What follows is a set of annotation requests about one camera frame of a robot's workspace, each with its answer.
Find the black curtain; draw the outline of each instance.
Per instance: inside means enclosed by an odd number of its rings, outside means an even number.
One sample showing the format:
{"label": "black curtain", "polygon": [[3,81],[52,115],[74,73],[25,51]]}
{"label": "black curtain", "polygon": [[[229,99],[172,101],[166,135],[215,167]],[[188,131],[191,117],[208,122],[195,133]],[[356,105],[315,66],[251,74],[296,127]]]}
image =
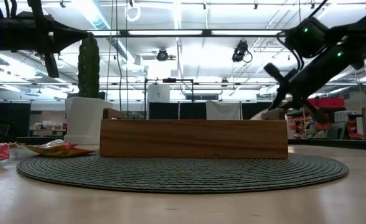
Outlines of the black curtain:
{"label": "black curtain", "polygon": [[9,136],[28,136],[30,113],[30,103],[0,103],[0,125],[9,125]]}
{"label": "black curtain", "polygon": [[177,103],[150,103],[149,119],[178,119]]}
{"label": "black curtain", "polygon": [[181,103],[180,119],[207,119],[205,103]]}
{"label": "black curtain", "polygon": [[271,103],[267,102],[257,102],[257,103],[242,103],[242,115],[243,119],[251,119],[254,115],[263,111],[269,106]]}

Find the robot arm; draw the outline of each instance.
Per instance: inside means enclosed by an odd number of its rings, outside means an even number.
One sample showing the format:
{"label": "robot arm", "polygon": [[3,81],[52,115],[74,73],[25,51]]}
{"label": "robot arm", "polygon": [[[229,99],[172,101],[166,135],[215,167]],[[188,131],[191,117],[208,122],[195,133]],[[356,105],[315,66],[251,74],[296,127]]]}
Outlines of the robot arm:
{"label": "robot arm", "polygon": [[49,76],[58,78],[54,54],[59,54],[69,45],[87,38],[88,33],[65,26],[53,20],[52,16],[45,16],[40,0],[28,0],[32,12],[18,15],[15,15],[16,1],[11,2],[11,17],[0,19],[0,50],[35,50],[44,56]]}
{"label": "robot arm", "polygon": [[355,69],[364,66],[366,16],[353,24],[331,29],[314,17],[307,18],[286,32],[285,45],[291,51],[295,50],[300,57],[316,58],[302,70],[293,70],[286,77],[283,77],[272,63],[264,67],[266,72],[280,83],[276,99],[269,110],[277,108],[286,94],[290,93],[293,100],[280,107],[305,106],[317,122],[328,123],[327,118],[313,107],[307,98],[349,65]]}

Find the round rug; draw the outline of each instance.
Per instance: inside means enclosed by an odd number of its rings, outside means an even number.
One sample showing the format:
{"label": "round rug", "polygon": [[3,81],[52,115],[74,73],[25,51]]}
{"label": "round rug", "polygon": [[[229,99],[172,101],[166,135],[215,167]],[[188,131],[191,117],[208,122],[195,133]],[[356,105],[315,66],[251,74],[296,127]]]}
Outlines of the round rug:
{"label": "round rug", "polygon": [[33,179],[93,189],[176,194],[256,192],[336,180],[347,166],[325,157],[289,159],[147,159],[35,156],[17,171]]}

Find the white pot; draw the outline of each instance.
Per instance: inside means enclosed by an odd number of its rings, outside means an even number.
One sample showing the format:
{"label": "white pot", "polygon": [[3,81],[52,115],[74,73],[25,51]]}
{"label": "white pot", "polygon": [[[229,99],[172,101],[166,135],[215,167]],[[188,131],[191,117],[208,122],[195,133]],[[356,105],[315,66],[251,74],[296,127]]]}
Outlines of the white pot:
{"label": "white pot", "polygon": [[112,107],[111,103],[101,99],[85,97],[66,99],[67,134],[64,140],[80,145],[99,144],[103,109]]}

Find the potted cactus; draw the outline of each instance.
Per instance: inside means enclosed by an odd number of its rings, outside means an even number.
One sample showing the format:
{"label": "potted cactus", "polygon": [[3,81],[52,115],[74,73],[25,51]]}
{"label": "potted cactus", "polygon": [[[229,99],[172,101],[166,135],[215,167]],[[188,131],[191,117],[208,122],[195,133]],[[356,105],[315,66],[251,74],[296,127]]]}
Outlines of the potted cactus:
{"label": "potted cactus", "polygon": [[72,144],[99,145],[100,124],[105,108],[112,104],[99,99],[100,56],[93,34],[82,41],[78,56],[78,97],[65,100],[67,134]]}

